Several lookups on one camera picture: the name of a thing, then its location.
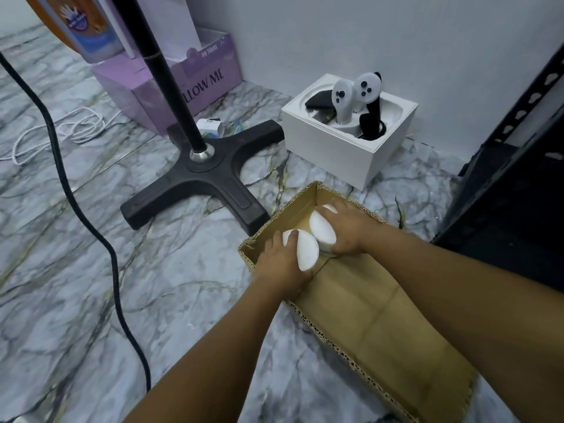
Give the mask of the person's left hand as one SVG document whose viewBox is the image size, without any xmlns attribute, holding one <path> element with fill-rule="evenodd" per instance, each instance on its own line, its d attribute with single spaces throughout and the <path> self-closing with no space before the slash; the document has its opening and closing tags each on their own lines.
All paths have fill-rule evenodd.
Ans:
<svg viewBox="0 0 564 423">
<path fill-rule="evenodd" d="M 280 256 L 265 256 L 262 252 L 252 273 L 252 280 L 266 287 L 280 301 L 292 300 L 313 279 L 312 270 L 302 272 L 297 260 L 298 232 L 292 231 L 292 252 Z"/>
</svg>

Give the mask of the person's right hand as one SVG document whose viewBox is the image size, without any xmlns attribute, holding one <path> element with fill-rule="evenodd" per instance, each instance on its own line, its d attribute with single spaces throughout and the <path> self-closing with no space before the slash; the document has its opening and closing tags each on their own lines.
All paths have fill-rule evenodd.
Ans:
<svg viewBox="0 0 564 423">
<path fill-rule="evenodd" d="M 367 254 L 377 257 L 379 241 L 391 225 L 370 216 L 364 209 L 361 210 L 362 218 L 326 218 L 337 236 L 337 241 L 332 246 L 332 254 L 336 256 Z"/>
</svg>

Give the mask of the white foam cup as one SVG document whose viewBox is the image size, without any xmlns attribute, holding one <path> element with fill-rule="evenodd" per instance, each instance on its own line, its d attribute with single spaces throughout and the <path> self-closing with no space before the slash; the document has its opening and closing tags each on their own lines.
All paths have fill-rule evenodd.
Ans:
<svg viewBox="0 0 564 423">
<path fill-rule="evenodd" d="M 286 246 L 292 231 L 298 232 L 297 260 L 302 272 L 312 270 L 320 255 L 319 244 L 315 237 L 302 229 L 292 229 L 283 232 L 283 245 Z"/>
<path fill-rule="evenodd" d="M 309 219 L 311 234 L 318 242 L 321 253 L 332 255 L 332 246 L 337 241 L 334 228 L 317 210 L 314 210 Z"/>
</svg>

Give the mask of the person's right forearm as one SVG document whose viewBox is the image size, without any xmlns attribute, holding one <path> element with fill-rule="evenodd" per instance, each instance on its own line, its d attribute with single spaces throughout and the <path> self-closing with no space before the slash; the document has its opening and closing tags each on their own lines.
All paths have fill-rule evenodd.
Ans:
<svg viewBox="0 0 564 423">
<path fill-rule="evenodd" d="M 564 423 L 564 294 L 377 222 L 355 240 L 520 423 Z"/>
</svg>

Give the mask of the person's left forearm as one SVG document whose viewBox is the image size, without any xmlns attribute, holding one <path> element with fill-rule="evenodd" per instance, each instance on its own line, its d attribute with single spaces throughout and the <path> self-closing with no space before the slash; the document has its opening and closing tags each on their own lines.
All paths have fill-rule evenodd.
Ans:
<svg viewBox="0 0 564 423">
<path fill-rule="evenodd" d="M 237 423 L 278 308 L 311 278 L 311 272 L 299 271 L 292 281 L 252 281 L 122 423 Z"/>
</svg>

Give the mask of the white open box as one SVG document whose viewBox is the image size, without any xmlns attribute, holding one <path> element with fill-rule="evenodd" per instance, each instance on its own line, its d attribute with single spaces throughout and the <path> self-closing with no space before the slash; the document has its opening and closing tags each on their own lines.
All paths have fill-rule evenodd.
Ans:
<svg viewBox="0 0 564 423">
<path fill-rule="evenodd" d="M 347 125 L 325 120 L 320 110 L 306 109 L 306 101 L 331 90 L 340 79 L 324 74 L 281 110 L 286 148 L 357 189 L 364 189 L 384 168 L 407 136 L 418 103 L 381 93 L 381 119 L 386 132 L 377 140 L 362 139 L 359 114 Z"/>
</svg>

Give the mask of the white game controller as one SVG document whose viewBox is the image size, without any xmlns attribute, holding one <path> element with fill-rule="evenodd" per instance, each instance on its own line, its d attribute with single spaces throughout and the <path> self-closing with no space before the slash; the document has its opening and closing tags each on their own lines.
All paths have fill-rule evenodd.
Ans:
<svg viewBox="0 0 564 423">
<path fill-rule="evenodd" d="M 338 125 L 347 125 L 352 121 L 356 106 L 354 82 L 340 78 L 333 86 L 331 100 L 335 108 L 335 121 Z"/>
<path fill-rule="evenodd" d="M 364 109 L 370 111 L 380 97 L 381 87 L 382 77 L 379 72 L 361 74 L 353 83 L 353 113 L 361 113 Z"/>
</svg>

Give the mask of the black fan stand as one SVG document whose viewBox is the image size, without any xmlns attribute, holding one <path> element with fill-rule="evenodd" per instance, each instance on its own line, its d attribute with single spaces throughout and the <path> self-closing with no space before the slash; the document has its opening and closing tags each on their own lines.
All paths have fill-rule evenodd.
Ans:
<svg viewBox="0 0 564 423">
<path fill-rule="evenodd" d="M 221 200 L 248 235 L 256 234 L 270 215 L 240 171 L 256 153 L 284 140 L 283 128 L 267 120 L 226 138 L 204 139 L 137 0 L 111 1 L 174 114 L 177 122 L 167 132 L 179 149 L 168 172 L 122 204 L 124 219 L 138 230 L 183 199 L 209 195 Z"/>
</svg>

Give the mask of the black flat device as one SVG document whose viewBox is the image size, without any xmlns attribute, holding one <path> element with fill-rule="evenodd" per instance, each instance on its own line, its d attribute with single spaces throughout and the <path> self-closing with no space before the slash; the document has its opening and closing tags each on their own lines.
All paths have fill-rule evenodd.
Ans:
<svg viewBox="0 0 564 423">
<path fill-rule="evenodd" d="M 335 111 L 335 106 L 332 100 L 332 90 L 322 90 L 315 93 L 312 97 L 306 100 L 305 109 L 310 111 Z"/>
</svg>

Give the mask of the brown cardboard box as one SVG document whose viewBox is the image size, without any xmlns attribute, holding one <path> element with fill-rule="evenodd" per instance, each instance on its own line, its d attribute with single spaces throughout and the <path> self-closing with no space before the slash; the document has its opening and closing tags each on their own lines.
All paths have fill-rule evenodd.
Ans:
<svg viewBox="0 0 564 423">
<path fill-rule="evenodd" d="M 405 423 L 463 423 L 477 372 L 369 255 L 321 255 L 287 305 Z"/>
</svg>

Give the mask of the small white box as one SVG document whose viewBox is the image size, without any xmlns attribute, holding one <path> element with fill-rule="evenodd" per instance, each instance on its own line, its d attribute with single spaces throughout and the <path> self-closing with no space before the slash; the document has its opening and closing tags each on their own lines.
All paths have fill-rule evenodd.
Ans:
<svg viewBox="0 0 564 423">
<path fill-rule="evenodd" d="M 225 125 L 219 118 L 201 118 L 196 122 L 196 126 L 202 137 L 221 139 L 225 133 Z"/>
</svg>

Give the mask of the black metal rack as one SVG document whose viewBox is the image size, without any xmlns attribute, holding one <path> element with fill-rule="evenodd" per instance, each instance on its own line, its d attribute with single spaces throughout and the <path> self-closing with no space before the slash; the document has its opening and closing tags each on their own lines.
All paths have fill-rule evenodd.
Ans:
<svg viewBox="0 0 564 423">
<path fill-rule="evenodd" d="M 512 133 L 564 78 L 564 43 L 459 173 L 432 243 L 564 293 L 564 102 L 521 147 Z"/>
</svg>

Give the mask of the purple cardboard box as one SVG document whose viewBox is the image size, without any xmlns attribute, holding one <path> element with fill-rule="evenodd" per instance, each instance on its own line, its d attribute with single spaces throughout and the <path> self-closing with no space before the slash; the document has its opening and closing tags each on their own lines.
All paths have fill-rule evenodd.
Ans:
<svg viewBox="0 0 564 423">
<path fill-rule="evenodd" d="M 243 80 L 231 35 L 202 27 L 196 31 L 201 50 L 189 48 L 180 60 L 166 60 L 193 116 Z M 177 122 L 141 56 L 121 53 L 94 65 L 92 71 L 126 117 L 161 136 Z"/>
</svg>

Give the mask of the white paper insert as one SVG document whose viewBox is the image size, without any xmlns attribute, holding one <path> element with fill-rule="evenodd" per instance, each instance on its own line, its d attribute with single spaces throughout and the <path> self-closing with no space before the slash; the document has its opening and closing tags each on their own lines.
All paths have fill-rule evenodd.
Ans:
<svg viewBox="0 0 564 423">
<path fill-rule="evenodd" d="M 201 49 L 187 0 L 137 0 L 162 54 L 181 62 L 189 49 Z"/>
</svg>

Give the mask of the orange soap refill pouch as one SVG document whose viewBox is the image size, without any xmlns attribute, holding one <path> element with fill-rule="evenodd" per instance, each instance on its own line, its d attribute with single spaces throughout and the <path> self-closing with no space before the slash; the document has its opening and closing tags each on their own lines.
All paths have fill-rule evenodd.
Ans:
<svg viewBox="0 0 564 423">
<path fill-rule="evenodd" d="M 26 0 L 45 26 L 89 64 L 123 52 L 113 27 L 95 0 Z"/>
</svg>

